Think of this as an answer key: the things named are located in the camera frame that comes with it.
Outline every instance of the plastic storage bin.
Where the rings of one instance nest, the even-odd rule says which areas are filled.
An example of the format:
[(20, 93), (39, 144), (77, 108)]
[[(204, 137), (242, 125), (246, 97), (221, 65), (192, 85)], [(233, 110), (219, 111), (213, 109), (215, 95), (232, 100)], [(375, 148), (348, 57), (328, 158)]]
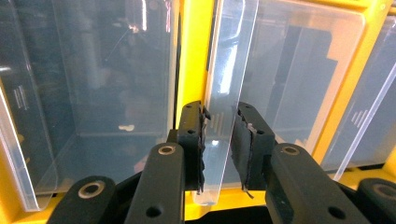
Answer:
[(396, 17), (384, 23), (321, 164), (339, 179), (347, 167), (384, 163), (396, 146)]
[(262, 1), (241, 101), (276, 133), (312, 152), (361, 39), (360, 13), (299, 1)]
[(26, 211), (143, 169), (172, 127), (178, 2), (6, 1), (1, 140)]

